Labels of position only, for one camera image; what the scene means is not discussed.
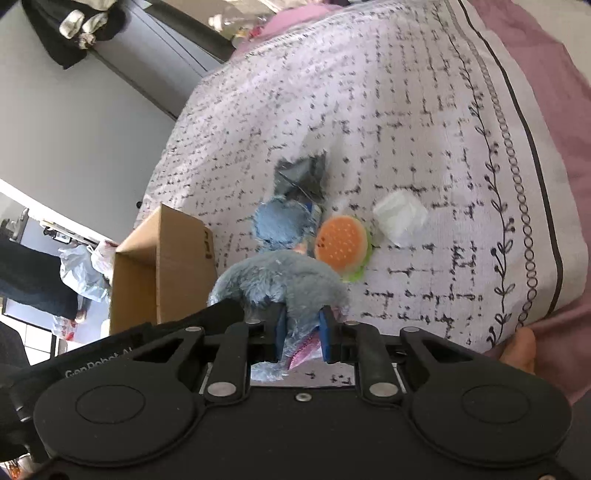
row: hanging clothes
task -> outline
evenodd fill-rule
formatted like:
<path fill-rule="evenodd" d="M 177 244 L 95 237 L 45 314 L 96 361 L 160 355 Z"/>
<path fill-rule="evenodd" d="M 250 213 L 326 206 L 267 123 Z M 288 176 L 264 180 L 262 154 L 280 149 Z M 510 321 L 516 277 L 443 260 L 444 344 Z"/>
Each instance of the hanging clothes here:
<path fill-rule="evenodd" d="M 60 277 L 61 261 L 0 238 L 0 296 L 73 320 L 78 295 Z"/>
<path fill-rule="evenodd" d="M 125 25 L 125 13 L 111 0 L 21 2 L 43 47 L 64 70 L 86 57 L 96 41 L 110 40 Z"/>

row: tiled floor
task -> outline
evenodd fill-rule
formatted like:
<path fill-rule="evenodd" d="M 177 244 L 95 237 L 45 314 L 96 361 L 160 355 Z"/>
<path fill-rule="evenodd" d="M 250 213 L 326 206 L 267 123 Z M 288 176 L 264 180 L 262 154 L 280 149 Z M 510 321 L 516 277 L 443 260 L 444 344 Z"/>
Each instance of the tiled floor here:
<path fill-rule="evenodd" d="M 16 330 L 25 345 L 25 351 L 31 365 L 49 360 L 51 351 L 51 332 L 27 325 L 10 317 L 2 316 L 0 320 Z"/>

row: blue plush toy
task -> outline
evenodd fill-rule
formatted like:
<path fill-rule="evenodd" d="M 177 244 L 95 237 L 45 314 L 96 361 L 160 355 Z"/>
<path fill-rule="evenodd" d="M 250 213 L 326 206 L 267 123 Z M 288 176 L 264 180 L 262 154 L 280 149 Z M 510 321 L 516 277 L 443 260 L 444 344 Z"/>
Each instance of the blue plush toy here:
<path fill-rule="evenodd" d="M 266 250 L 291 249 L 316 235 L 321 214 L 315 203 L 275 196 L 256 209 L 252 219 L 254 235 Z"/>

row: sesame seed bun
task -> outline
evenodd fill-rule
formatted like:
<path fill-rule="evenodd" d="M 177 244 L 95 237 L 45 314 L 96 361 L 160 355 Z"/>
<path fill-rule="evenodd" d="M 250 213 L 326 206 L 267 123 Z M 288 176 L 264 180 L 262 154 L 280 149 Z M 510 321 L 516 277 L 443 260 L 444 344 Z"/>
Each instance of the sesame seed bun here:
<path fill-rule="evenodd" d="M 329 218 L 316 235 L 316 259 L 329 264 L 341 276 L 357 272 L 364 263 L 367 251 L 365 227 L 348 215 Z"/>

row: pink fabric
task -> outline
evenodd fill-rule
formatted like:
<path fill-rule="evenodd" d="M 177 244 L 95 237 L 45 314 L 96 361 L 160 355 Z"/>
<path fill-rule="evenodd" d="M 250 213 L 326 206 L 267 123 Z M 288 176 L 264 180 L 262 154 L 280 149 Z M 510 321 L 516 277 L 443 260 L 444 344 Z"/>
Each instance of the pink fabric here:
<path fill-rule="evenodd" d="M 338 5 L 308 4 L 303 7 L 283 10 L 265 24 L 260 35 L 256 36 L 251 41 L 242 43 L 232 54 L 232 57 L 251 51 L 258 44 L 261 44 L 265 40 L 269 40 L 276 35 L 282 34 L 285 30 L 294 25 L 323 17 L 330 12 L 340 10 L 341 8 L 342 7 Z"/>
<path fill-rule="evenodd" d="M 511 0 L 470 3 L 525 73 L 564 160 L 583 237 L 591 245 L 591 87 L 564 45 Z M 589 281 L 580 299 L 531 327 L 538 340 L 536 373 L 575 402 L 591 388 Z"/>

